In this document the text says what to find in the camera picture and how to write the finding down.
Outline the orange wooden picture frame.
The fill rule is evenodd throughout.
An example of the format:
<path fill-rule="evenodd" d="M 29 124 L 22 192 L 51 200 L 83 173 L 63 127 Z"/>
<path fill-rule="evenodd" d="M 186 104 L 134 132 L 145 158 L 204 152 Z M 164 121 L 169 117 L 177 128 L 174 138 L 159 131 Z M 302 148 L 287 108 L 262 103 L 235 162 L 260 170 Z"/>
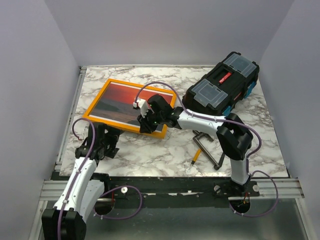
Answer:
<path fill-rule="evenodd" d="M 91 102 L 83 117 L 92 122 L 105 123 L 109 126 L 153 138 L 163 139 L 167 133 L 167 126 L 159 125 L 155 132 L 140 133 L 140 124 L 137 120 L 140 112 L 133 108 L 133 102 L 142 84 L 131 83 L 109 78 Z M 174 107 L 176 94 L 172 90 L 147 86 L 139 97 L 148 100 L 153 95 L 159 94 L 165 101 Z"/>

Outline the orange handled screwdriver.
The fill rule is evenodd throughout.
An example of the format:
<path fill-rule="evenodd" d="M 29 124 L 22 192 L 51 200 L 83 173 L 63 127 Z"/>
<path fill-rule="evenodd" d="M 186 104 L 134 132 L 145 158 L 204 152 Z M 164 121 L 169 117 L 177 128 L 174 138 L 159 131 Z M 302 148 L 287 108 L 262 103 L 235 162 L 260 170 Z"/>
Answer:
<path fill-rule="evenodd" d="M 195 153 L 195 155 L 193 156 L 193 159 L 192 159 L 192 161 L 191 161 L 191 163 L 190 163 L 190 166 L 189 166 L 189 168 L 188 168 L 188 171 L 190 171 L 191 168 L 192 168 L 192 166 L 196 163 L 196 161 L 197 161 L 197 159 L 198 159 L 198 157 L 199 157 L 199 155 L 200 155 L 201 152 L 202 152 L 202 150 L 201 150 L 200 148 L 196 151 L 196 153 Z"/>

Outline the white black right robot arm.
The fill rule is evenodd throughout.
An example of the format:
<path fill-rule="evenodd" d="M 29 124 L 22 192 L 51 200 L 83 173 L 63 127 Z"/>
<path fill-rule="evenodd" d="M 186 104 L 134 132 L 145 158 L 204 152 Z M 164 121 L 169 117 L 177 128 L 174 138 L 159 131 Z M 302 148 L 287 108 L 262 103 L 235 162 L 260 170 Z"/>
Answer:
<path fill-rule="evenodd" d="M 140 133 L 151 134 L 159 125 L 166 125 L 169 128 L 217 136 L 222 152 L 230 159 L 230 191 L 236 196 L 247 192 L 247 181 L 250 178 L 247 155 L 252 146 L 253 134 L 236 114 L 213 116 L 191 111 L 184 106 L 171 107 L 159 94 L 148 100 L 137 98 L 133 108 L 140 110 L 137 117 Z"/>

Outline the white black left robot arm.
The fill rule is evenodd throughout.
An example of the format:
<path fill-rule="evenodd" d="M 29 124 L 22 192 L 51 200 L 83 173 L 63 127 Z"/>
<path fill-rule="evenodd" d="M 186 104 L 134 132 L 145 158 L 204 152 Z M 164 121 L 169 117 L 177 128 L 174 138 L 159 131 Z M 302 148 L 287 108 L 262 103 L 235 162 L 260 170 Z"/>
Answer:
<path fill-rule="evenodd" d="M 95 170 L 99 161 L 115 157 L 122 133 L 102 122 L 89 125 L 87 137 L 75 149 L 74 167 L 62 194 L 41 216 L 44 239 L 85 239 L 91 210 L 99 197 L 107 197 L 111 191 L 108 174 Z"/>

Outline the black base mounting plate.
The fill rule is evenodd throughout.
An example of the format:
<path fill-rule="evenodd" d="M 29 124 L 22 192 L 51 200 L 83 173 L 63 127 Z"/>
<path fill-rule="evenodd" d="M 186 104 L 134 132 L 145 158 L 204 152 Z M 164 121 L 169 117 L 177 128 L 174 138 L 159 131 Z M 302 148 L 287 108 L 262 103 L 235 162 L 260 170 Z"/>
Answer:
<path fill-rule="evenodd" d="M 256 181 L 244 185 L 229 177 L 109 176 L 106 190 L 95 206 L 116 208 L 227 208 L 231 199 L 248 200 Z"/>

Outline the black plastic toolbox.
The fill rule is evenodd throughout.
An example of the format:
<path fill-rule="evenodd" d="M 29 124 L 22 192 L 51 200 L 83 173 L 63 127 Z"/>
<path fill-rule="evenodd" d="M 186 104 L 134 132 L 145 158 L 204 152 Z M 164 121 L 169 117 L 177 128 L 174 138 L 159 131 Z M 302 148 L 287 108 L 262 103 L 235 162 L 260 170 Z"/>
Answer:
<path fill-rule="evenodd" d="M 228 116 L 257 85 L 259 65 L 232 51 L 182 97 L 185 108 L 212 116 Z"/>

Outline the grey metal clamp tool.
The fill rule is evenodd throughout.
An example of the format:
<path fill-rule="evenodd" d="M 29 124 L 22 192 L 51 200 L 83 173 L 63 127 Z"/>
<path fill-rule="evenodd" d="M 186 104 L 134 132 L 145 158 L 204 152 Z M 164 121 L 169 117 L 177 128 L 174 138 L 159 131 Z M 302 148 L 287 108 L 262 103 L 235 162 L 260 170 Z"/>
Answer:
<path fill-rule="evenodd" d="M 200 151 L 206 156 L 206 158 L 213 164 L 213 168 L 217 171 L 219 170 L 225 160 L 225 154 L 222 153 L 220 156 L 219 161 L 217 161 L 213 155 L 211 154 L 211 152 L 209 151 L 209 149 L 207 147 L 204 146 L 204 144 L 201 142 L 201 139 L 206 138 L 210 143 L 212 143 L 214 141 L 214 139 L 207 133 L 204 132 L 199 132 L 197 130 L 193 130 L 192 131 L 194 136 L 192 138 L 192 140 L 194 141 L 194 143 L 198 146 L 198 148 L 200 149 Z"/>

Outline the aluminium extrusion rail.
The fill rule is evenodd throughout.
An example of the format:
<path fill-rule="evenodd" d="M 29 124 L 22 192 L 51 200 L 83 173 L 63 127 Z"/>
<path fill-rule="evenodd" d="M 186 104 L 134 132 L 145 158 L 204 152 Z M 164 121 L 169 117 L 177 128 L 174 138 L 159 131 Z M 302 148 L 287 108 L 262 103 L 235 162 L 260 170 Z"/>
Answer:
<path fill-rule="evenodd" d="M 255 199 L 302 199 L 305 197 L 297 178 L 256 178 L 256 187 L 249 192 L 250 198 Z M 67 185 L 66 180 L 46 180 L 40 192 L 40 201 L 57 201 Z"/>

